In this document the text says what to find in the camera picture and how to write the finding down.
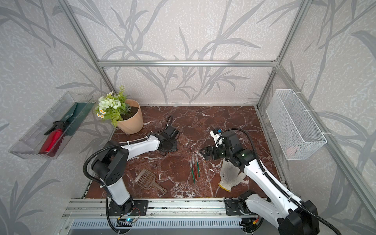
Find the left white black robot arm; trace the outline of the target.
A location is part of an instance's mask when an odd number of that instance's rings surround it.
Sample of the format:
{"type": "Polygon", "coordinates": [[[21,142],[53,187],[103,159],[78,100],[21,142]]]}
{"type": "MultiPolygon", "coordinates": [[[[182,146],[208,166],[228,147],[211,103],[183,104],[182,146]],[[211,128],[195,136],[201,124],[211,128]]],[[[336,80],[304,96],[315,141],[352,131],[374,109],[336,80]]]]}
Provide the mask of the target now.
{"type": "Polygon", "coordinates": [[[123,181],[127,162],[152,151],[175,152],[179,134],[175,127],[167,126],[141,139],[123,143],[110,141],[84,162],[83,173],[88,179],[100,184],[113,202],[124,206],[131,201],[131,195],[123,181]]]}

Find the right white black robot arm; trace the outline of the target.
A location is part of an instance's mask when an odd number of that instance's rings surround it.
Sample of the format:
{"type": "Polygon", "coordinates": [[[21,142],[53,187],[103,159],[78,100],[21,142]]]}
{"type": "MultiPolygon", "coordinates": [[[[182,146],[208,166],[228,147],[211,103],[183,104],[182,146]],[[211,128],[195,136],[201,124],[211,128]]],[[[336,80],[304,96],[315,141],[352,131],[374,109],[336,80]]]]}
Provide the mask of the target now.
{"type": "Polygon", "coordinates": [[[256,193],[244,193],[243,211],[255,213],[274,225],[281,235],[317,235],[320,224],[327,226],[335,234],[340,231],[318,215],[317,207],[311,202],[304,202],[289,191],[261,162],[253,141],[251,149],[245,149],[236,134],[238,129],[210,131],[215,144],[204,147],[200,154],[206,160],[224,159],[251,178],[267,195],[262,199],[256,193]]]}

